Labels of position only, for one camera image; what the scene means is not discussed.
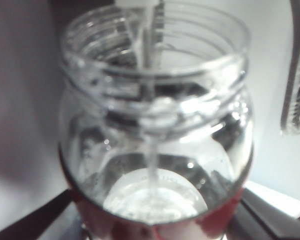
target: clear plastic jar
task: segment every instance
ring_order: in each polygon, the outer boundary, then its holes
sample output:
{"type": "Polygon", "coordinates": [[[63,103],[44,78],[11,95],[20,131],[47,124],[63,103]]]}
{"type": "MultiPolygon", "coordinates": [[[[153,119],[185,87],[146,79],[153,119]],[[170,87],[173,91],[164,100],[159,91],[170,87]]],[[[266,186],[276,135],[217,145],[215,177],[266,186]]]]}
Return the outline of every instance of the clear plastic jar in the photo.
{"type": "Polygon", "coordinates": [[[218,10],[166,1],[155,67],[140,69],[125,21],[99,8],[61,42],[60,155],[78,210],[101,239],[215,239],[251,164],[249,32],[218,10]]]}

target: liquid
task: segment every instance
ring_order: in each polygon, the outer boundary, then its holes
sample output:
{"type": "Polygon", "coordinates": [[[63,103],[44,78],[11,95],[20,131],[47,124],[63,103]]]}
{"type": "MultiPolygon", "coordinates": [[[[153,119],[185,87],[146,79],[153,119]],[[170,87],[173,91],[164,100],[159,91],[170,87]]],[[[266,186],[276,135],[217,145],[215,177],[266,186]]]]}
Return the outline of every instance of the liquid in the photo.
{"type": "MultiPolygon", "coordinates": [[[[138,9],[123,9],[125,25],[128,31],[131,47],[135,55],[138,69],[152,69],[154,67],[154,7],[138,9]]],[[[145,85],[145,100],[153,102],[155,100],[155,79],[149,79],[145,85]]],[[[145,140],[145,162],[147,165],[147,180],[142,186],[136,183],[130,186],[129,191],[125,187],[119,189],[123,201],[116,202],[116,197],[111,197],[105,201],[103,207],[118,215],[129,216],[148,223],[158,223],[160,221],[172,221],[173,219],[184,216],[187,212],[179,207],[169,207],[176,205],[173,198],[178,199],[178,194],[166,188],[162,180],[159,179],[158,158],[157,158],[157,139],[153,139],[147,134],[143,135],[145,140]]]]}
{"type": "Polygon", "coordinates": [[[204,213],[225,201],[233,186],[226,155],[218,156],[218,171],[210,171],[194,159],[159,154],[155,176],[147,168],[147,157],[116,156],[81,188],[108,212],[152,225],[204,213]]]}

